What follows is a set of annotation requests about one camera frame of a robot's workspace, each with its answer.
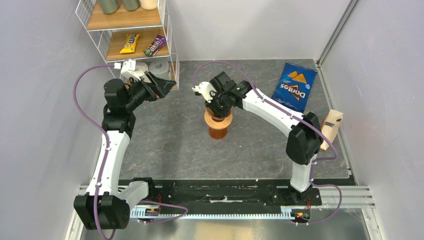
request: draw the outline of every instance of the blue doritos bag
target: blue doritos bag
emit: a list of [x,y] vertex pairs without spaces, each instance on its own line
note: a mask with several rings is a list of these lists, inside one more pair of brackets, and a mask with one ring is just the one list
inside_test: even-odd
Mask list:
[[271,98],[291,110],[303,113],[317,72],[286,61]]

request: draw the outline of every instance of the gray container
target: gray container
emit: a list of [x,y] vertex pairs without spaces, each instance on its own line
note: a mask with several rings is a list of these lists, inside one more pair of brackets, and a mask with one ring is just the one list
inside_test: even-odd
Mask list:
[[122,0],[123,6],[128,11],[134,11],[139,8],[139,0]]
[[113,14],[119,9],[118,0],[97,0],[104,14]]

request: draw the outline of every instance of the chocolate bar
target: chocolate bar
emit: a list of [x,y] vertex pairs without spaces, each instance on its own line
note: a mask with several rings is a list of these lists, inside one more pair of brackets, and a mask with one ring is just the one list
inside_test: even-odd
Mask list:
[[144,50],[144,54],[146,54],[147,57],[153,57],[166,44],[167,44],[166,38],[164,36],[157,35],[154,41],[150,44],[150,46],[148,46],[148,48]]

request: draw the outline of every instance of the gray wall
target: gray wall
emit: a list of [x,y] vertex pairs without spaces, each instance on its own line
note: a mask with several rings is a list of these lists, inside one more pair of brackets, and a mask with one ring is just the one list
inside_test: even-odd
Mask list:
[[388,240],[423,239],[424,2],[360,1],[323,72]]
[[[77,112],[76,77],[102,59],[75,9],[78,1],[0,3],[0,239],[63,239],[79,185],[94,168],[101,134]],[[108,69],[78,88],[98,122]]]
[[180,60],[317,59],[349,0],[168,0]]

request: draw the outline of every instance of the snack package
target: snack package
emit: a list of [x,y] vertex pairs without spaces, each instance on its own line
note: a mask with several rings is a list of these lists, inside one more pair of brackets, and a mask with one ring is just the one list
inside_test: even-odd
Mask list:
[[131,54],[136,51],[137,39],[139,39],[140,34],[127,34],[125,38],[125,45],[119,54]]
[[164,36],[157,35],[154,41],[144,50],[144,54],[148,57],[156,55],[163,46],[167,44],[167,39]]
[[291,110],[303,113],[317,72],[286,61],[271,98]]

